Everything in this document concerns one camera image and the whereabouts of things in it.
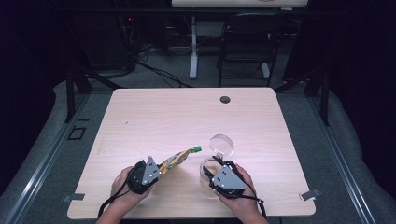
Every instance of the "wrist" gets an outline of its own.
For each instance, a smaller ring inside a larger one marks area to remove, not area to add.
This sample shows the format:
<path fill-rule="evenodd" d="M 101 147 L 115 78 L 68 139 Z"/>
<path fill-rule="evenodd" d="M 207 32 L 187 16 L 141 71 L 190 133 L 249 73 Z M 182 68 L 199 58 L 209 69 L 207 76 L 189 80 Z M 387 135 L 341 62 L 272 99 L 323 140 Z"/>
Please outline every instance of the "wrist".
<path fill-rule="evenodd" d="M 244 224 L 266 224 L 267 220 L 262 216 L 260 212 L 247 215 L 240 219 Z"/>

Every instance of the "desk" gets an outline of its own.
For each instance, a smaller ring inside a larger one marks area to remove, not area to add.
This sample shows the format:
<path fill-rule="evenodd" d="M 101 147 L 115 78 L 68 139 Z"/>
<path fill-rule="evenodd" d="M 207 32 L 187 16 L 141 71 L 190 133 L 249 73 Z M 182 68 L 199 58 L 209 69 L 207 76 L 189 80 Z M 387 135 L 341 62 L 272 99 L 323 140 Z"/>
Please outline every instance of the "desk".
<path fill-rule="evenodd" d="M 173 7 L 306 7 L 308 0 L 172 0 Z M 191 21 L 191 65 L 190 78 L 197 78 L 198 53 L 196 46 L 196 22 L 195 17 Z M 268 66 L 262 66 L 264 77 L 268 77 Z"/>
<path fill-rule="evenodd" d="M 219 98 L 228 96 L 231 102 Z M 309 216 L 312 201 L 275 93 L 269 88 L 116 90 L 109 102 L 67 215 L 96 218 L 120 170 L 147 160 L 157 163 L 194 146 L 190 156 L 154 185 L 126 218 L 233 217 L 211 189 L 200 184 L 200 163 L 214 155 L 209 140 L 217 133 L 234 143 L 232 156 L 251 174 L 268 216 Z"/>

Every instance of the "electronic device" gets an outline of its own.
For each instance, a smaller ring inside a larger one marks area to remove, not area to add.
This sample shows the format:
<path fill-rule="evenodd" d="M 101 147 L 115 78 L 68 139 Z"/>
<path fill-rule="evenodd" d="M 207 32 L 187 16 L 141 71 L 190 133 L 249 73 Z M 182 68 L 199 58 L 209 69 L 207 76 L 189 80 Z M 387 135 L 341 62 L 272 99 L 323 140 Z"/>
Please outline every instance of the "electronic device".
<path fill-rule="evenodd" d="M 209 187 L 227 198 L 242 195 L 247 185 L 236 169 L 235 164 L 232 161 L 223 161 L 217 156 L 212 158 L 221 165 L 221 169 L 217 174 L 213 175 L 203 166 L 204 172 L 210 180 Z"/>

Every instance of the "metal rail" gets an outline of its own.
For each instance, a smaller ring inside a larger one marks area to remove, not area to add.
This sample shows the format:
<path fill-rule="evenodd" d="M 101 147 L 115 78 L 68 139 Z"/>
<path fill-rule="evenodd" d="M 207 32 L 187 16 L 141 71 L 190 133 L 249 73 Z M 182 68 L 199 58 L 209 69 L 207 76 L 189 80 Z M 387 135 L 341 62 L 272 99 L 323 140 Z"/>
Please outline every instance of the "metal rail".
<path fill-rule="evenodd" d="M 373 214 L 370 211 L 368 204 L 366 203 L 364 196 L 361 193 L 361 189 L 356 182 L 353 174 L 350 172 L 347 162 L 343 156 L 343 153 L 338 146 L 334 135 L 332 134 L 332 130 L 329 126 L 326 126 L 319 114 L 318 111 L 318 103 L 315 101 L 314 98 L 308 98 L 308 102 L 311 105 L 312 110 L 314 111 L 315 117 L 320 124 L 321 130 L 326 135 L 326 138 L 329 141 L 331 146 L 331 153 L 334 159 L 335 165 L 340 173 L 341 178 L 344 181 L 346 186 L 346 190 L 349 193 L 350 199 L 352 200 L 353 204 L 355 205 L 356 211 L 358 212 L 359 217 L 361 218 L 361 223 L 364 224 L 375 224 L 375 219 Z"/>
<path fill-rule="evenodd" d="M 67 137 L 67 135 L 72 131 L 75 122 L 77 121 L 78 114 L 82 110 L 83 106 L 87 103 L 89 95 L 82 94 L 80 99 L 78 100 L 76 106 L 76 114 L 73 118 L 71 118 L 69 123 L 66 123 L 61 131 L 59 132 L 56 140 L 52 146 L 52 149 L 47 153 L 47 155 L 43 158 L 43 160 L 38 165 L 35 173 L 32 175 L 32 178 L 29 180 L 29 183 L 26 185 L 21 197 L 15 203 L 11 212 L 8 214 L 5 223 L 21 223 L 23 221 L 24 216 L 29 210 L 30 205 L 32 204 L 35 196 L 38 191 L 41 189 L 47 175 L 50 173 L 50 169 L 52 168 L 53 163 L 55 163 L 58 155 L 61 152 L 61 146 Z"/>

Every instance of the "person's left hand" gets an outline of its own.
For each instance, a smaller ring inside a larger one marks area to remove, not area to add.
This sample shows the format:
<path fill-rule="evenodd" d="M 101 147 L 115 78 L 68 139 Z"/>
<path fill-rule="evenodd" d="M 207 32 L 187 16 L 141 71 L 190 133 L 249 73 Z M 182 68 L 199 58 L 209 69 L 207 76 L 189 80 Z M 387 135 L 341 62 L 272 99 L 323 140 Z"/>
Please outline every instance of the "person's left hand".
<path fill-rule="evenodd" d="M 121 171 L 121 174 L 116 177 L 111 187 L 111 196 L 113 196 L 122 187 L 128 177 L 129 172 L 134 167 L 130 166 Z M 111 203 L 105 212 L 100 216 L 96 223 L 119 223 L 122 218 L 132 209 L 134 209 L 138 203 L 149 196 L 152 186 L 148 188 L 143 194 L 136 194 L 130 191 L 128 186 L 125 186 L 119 193 L 119 198 L 116 198 L 113 203 Z"/>

